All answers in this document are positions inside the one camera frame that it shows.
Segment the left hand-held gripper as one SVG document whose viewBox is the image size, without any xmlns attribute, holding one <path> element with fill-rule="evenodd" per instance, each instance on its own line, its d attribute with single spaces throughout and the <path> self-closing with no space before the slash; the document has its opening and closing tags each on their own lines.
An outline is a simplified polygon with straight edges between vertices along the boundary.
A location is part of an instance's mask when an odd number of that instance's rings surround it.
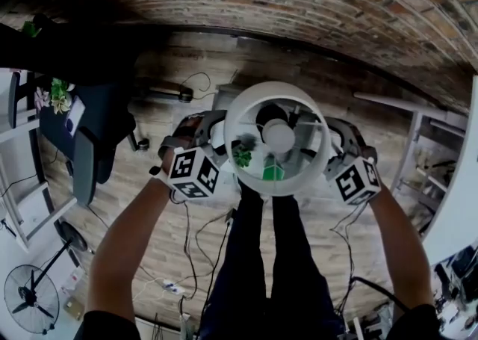
<svg viewBox="0 0 478 340">
<path fill-rule="evenodd" d="M 229 157 L 225 146 L 213 148 L 211 145 L 211 129 L 224 121 L 226 110 L 200 112 L 190 116 L 202 117 L 192 143 L 167 135 L 158 150 L 161 159 L 167 151 L 173 151 L 173 159 L 169 170 L 158 168 L 158 178 L 186 200 L 210 198 L 214 195 L 220 167 Z"/>
</svg>

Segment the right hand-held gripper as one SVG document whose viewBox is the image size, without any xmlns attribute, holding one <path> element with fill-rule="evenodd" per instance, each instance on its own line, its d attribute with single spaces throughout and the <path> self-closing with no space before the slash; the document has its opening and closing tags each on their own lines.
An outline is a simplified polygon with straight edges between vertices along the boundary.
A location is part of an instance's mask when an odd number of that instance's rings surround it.
<svg viewBox="0 0 478 340">
<path fill-rule="evenodd" d="M 339 118 L 326 118 L 327 126 L 341 139 L 341 148 L 361 147 L 361 135 L 352 123 Z M 325 176 L 334 176 L 334 196 L 345 205 L 357 206 L 369 201 L 382 189 L 376 170 L 377 153 L 366 146 L 358 156 L 342 152 L 330 158 Z"/>
</svg>

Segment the small green plant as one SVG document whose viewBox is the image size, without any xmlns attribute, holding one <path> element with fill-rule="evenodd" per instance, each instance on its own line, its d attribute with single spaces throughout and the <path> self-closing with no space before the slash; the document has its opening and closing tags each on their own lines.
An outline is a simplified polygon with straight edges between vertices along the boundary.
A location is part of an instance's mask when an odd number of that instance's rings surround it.
<svg viewBox="0 0 478 340">
<path fill-rule="evenodd" d="M 249 166 L 252 160 L 252 151 L 254 146 L 251 144 L 239 143 L 233 149 L 233 159 L 235 164 L 240 168 L 246 168 Z"/>
</svg>

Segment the green cup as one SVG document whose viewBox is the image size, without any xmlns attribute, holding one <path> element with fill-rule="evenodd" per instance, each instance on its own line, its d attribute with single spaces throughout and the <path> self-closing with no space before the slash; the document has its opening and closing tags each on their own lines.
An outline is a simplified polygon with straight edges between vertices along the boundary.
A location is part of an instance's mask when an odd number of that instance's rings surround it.
<svg viewBox="0 0 478 340">
<path fill-rule="evenodd" d="M 268 182 L 282 181 L 285 171 L 274 156 L 268 156 L 264 160 L 262 179 Z"/>
</svg>

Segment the person's right forearm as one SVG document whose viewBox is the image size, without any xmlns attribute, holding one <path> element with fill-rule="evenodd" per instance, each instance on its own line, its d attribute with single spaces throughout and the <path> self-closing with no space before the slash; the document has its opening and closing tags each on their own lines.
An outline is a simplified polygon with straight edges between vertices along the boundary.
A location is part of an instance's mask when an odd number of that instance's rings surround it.
<svg viewBox="0 0 478 340">
<path fill-rule="evenodd" d="M 384 185 L 370 207 L 379 226 L 395 296 L 410 309 L 432 306 L 430 267 L 417 230 Z"/>
</svg>

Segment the person's left forearm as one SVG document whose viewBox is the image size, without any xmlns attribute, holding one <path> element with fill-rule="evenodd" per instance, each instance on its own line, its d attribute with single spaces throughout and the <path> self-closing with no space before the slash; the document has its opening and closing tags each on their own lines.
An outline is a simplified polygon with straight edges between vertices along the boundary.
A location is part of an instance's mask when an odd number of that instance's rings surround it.
<svg viewBox="0 0 478 340">
<path fill-rule="evenodd" d="M 135 322 L 132 283 L 170 189 L 152 178 L 113 222 L 93 257 L 87 311 L 102 311 Z"/>
</svg>

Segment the person's left hand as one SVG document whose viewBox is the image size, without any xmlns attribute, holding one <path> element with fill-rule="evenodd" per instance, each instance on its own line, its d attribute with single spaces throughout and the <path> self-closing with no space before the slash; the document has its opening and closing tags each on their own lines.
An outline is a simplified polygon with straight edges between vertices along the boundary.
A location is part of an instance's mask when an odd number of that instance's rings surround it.
<svg viewBox="0 0 478 340">
<path fill-rule="evenodd" d="M 173 137 L 177 137 L 187 143 L 192 143 L 196 130 L 199 128 L 201 122 L 202 117 L 200 116 L 185 117 L 174 131 Z"/>
</svg>

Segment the white table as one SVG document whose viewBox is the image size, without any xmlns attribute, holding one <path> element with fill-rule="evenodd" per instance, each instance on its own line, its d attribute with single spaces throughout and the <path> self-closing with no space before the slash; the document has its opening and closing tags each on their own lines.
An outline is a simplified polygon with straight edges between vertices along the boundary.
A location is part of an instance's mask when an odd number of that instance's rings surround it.
<svg viewBox="0 0 478 340">
<path fill-rule="evenodd" d="M 420 191 L 413 192 L 418 201 L 436 208 L 423 235 L 423 247 L 429 263 L 435 265 L 472 245 L 478 239 L 478 75 L 473 77 L 471 109 L 466 117 L 404 99 L 360 92 L 355 92 L 353 96 L 412 112 L 406 146 L 391 190 L 395 193 L 404 186 L 406 171 L 413 169 L 444 192 L 439 204 Z M 425 139 L 420 133 L 425 122 L 462 140 L 449 185 L 431 176 L 428 169 L 418 166 L 413 159 L 415 150 Z"/>
</svg>

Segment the black high-back office chair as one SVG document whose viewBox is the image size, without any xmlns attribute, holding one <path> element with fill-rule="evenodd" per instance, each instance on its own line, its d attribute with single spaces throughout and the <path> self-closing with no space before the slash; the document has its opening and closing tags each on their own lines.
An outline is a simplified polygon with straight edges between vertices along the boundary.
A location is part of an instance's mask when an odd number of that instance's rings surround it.
<svg viewBox="0 0 478 340">
<path fill-rule="evenodd" d="M 17 89 L 10 100 L 41 87 L 52 91 L 52 81 L 73 85 L 72 104 L 84 109 L 77 121 L 72 113 L 40 111 L 42 135 L 71 162 L 73 194 L 89 205 L 96 186 L 111 174 L 117 145 L 129 139 L 134 151 L 136 122 L 128 111 L 133 97 L 147 95 L 135 84 L 135 64 L 141 54 L 167 44 L 173 30 L 166 25 L 88 25 L 56 23 L 44 15 L 34 17 L 36 37 L 0 23 L 0 68 L 26 69 L 39 74 Z"/>
</svg>

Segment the person's dark trousers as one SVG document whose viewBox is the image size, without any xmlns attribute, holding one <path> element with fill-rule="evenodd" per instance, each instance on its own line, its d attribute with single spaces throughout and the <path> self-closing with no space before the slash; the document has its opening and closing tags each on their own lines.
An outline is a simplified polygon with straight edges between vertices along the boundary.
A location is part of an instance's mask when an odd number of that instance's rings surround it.
<svg viewBox="0 0 478 340">
<path fill-rule="evenodd" d="M 199 331 L 200 340 L 338 340 L 335 313 L 293 196 L 273 198 L 276 257 L 266 295 L 260 251 L 264 201 L 244 183 L 221 269 Z"/>
</svg>

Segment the white and blue card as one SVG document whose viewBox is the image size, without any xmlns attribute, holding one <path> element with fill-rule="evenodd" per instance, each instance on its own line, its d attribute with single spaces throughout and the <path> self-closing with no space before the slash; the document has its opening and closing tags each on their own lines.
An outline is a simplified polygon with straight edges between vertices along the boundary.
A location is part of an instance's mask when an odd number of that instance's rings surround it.
<svg viewBox="0 0 478 340">
<path fill-rule="evenodd" d="M 66 130 L 71 137 L 75 135 L 85 110 L 86 106 L 82 102 L 81 98 L 79 96 L 75 96 L 65 119 Z"/>
</svg>

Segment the white power strip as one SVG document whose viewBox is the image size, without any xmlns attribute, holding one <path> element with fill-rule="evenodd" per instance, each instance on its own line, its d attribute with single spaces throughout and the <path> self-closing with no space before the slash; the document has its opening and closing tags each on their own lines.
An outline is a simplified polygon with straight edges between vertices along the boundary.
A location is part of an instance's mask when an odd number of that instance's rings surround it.
<svg viewBox="0 0 478 340">
<path fill-rule="evenodd" d="M 184 295 L 185 289 L 181 287 L 177 282 L 173 282 L 168 279 L 164 279 L 162 282 L 163 289 L 174 295 Z"/>
</svg>

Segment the white desk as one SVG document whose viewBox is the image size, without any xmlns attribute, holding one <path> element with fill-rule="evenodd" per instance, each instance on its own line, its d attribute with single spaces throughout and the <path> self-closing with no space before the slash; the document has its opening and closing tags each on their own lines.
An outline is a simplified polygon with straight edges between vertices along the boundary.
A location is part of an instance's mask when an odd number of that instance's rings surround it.
<svg viewBox="0 0 478 340">
<path fill-rule="evenodd" d="M 62 203 L 52 202 L 44 175 L 48 160 L 40 155 L 40 121 L 29 99 L 19 100 L 16 125 L 9 123 L 10 89 L 15 80 L 24 85 L 27 78 L 26 72 L 0 69 L 0 220 L 28 253 L 77 199 L 70 194 Z"/>
</svg>

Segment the person's black shirt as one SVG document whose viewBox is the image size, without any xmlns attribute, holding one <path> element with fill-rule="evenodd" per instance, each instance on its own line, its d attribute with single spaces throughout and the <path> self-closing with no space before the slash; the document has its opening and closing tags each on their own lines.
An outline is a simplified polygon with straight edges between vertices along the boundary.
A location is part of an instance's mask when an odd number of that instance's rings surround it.
<svg viewBox="0 0 478 340">
<path fill-rule="evenodd" d="M 84 315 L 73 340 L 140 340 L 131 321 L 109 312 Z M 386 340 L 450 340 L 440 334 L 440 324 L 431 305 L 420 305 L 404 313 L 390 329 Z"/>
</svg>

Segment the black standing fan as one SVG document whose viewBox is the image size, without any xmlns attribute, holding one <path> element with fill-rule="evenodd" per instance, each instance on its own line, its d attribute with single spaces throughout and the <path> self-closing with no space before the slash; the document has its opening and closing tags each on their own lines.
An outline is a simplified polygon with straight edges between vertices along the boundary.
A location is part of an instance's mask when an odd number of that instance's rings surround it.
<svg viewBox="0 0 478 340">
<path fill-rule="evenodd" d="M 88 250 L 80 232 L 66 221 L 60 223 L 60 238 L 63 246 L 45 266 L 19 265 L 4 282 L 4 302 L 10 316 L 31 334 L 46 335 L 55 328 L 59 316 L 60 300 L 49 270 L 67 250 Z"/>
</svg>

